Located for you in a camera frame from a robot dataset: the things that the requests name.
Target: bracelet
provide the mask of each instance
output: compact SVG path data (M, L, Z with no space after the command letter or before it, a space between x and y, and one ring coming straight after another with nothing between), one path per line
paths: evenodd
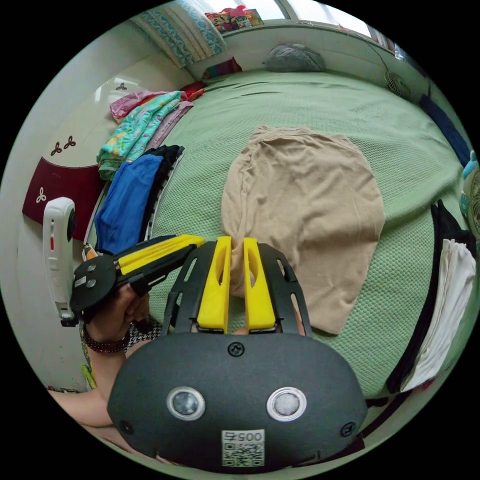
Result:
M85 345L94 352L99 354L114 354L127 348L130 341L130 330L127 330L125 336L119 341L100 343L92 339L87 331L87 325L84 324L82 336L85 340Z

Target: screw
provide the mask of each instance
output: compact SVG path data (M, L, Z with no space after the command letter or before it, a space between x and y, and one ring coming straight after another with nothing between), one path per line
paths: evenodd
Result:
M228 353L232 357L241 357L245 352L245 347L239 342L234 341L228 346Z
M125 420L120 421L120 430L127 435L133 435L134 428Z
M340 430L340 435L342 437L349 437L355 430L355 422L350 421L346 423Z

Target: green bedspread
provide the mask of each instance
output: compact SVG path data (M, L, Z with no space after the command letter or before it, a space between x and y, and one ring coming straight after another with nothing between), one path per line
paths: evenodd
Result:
M161 198L152 236L185 233L213 240L223 234L227 172L260 125L344 134L371 164L386 224L342 333L314 336L349 361L365 396L376 396L412 336L429 288L430 205L441 198L467 227L458 205L461 164L430 117L386 89L331 73L237 73L212 82L168 136L166 144L185 146L185 154ZM176 275L150 294L159 321ZM475 289L478 297L478 284ZM470 302L445 365L463 349L478 307L478 300ZM233 300L230 309L234 330L244 323L243 302Z

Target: windowsill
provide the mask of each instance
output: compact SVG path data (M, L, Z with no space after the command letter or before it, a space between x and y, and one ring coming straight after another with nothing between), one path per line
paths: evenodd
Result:
M395 54L390 51L388 48L380 45L376 41L374 41L369 36L363 35L362 33L358 33L356 31L344 31L338 29L334 25L330 25L327 23L312 23L312 25L308 25L305 23L297 23L299 20L265 20L264 25L257 25L257 26L250 26L247 28L241 28L240 30L229 31L227 33L223 33L221 36L223 38L233 37L234 35L239 35L245 32L252 32L254 30L262 30L262 29L278 29L278 28L299 28L299 29L314 29L314 30L323 30L328 32L337 32L338 34L347 35L349 37L360 38L363 41L367 41L372 45L375 45L377 48L381 49L384 52L389 53L392 56Z

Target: pink cloth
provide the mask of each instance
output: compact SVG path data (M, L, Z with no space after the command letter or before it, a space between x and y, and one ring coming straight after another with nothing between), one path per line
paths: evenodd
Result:
M113 118L120 123L135 107L138 107L147 100L157 97L158 95L164 95L167 91L133 91L128 95L119 98L110 104L110 111ZM187 100L187 93L182 91L180 93L180 100Z
M145 151L159 147L172 131L173 127L193 106L194 104L191 101L181 101L175 110L166 115L150 141L146 144Z

